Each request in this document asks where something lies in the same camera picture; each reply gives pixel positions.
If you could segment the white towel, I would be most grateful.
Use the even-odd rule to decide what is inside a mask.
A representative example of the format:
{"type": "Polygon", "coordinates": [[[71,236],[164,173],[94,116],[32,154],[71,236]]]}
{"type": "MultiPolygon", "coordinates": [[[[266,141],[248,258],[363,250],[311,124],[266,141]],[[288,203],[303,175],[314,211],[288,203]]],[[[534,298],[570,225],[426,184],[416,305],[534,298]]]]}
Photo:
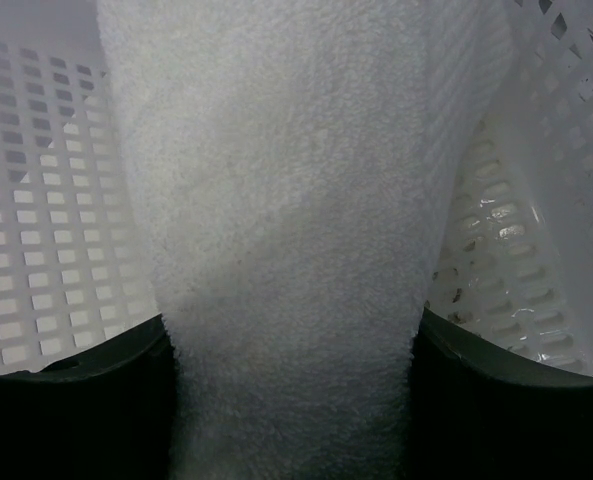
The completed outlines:
{"type": "Polygon", "coordinates": [[[501,1],[100,1],[174,479],[393,479],[501,1]]]}

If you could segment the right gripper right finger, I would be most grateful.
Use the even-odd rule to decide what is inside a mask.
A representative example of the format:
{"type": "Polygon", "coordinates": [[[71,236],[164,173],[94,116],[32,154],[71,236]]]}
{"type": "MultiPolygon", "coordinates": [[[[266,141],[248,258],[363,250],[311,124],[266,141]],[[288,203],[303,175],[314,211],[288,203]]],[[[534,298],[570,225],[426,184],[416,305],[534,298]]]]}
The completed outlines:
{"type": "Polygon", "coordinates": [[[593,377],[426,310],[409,377],[411,479],[593,480],[593,377]]]}

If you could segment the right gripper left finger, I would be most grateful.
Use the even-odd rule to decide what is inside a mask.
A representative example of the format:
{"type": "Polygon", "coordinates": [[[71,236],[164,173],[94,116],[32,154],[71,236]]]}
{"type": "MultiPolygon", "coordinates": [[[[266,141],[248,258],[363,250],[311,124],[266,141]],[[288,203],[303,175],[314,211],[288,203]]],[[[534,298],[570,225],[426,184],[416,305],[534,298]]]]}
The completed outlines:
{"type": "Polygon", "coordinates": [[[0,479],[166,479],[172,347],[154,317],[43,370],[0,376],[0,479]]]}

